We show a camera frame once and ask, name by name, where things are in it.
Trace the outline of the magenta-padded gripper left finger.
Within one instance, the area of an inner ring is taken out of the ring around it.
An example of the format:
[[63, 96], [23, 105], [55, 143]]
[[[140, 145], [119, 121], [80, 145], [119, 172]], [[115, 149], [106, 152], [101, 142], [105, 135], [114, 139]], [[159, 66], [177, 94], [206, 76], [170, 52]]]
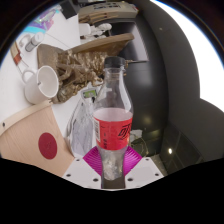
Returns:
[[93, 147], [84, 157], [74, 159], [63, 178], [84, 188], [100, 189], [101, 175], [101, 157]]

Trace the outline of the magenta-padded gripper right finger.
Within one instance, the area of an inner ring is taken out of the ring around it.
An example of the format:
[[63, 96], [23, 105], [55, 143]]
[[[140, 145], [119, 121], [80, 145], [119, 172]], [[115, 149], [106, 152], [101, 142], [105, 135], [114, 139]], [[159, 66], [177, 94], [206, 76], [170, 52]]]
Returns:
[[150, 157], [142, 157], [131, 147], [124, 156], [123, 173], [126, 188], [140, 188], [164, 177]]

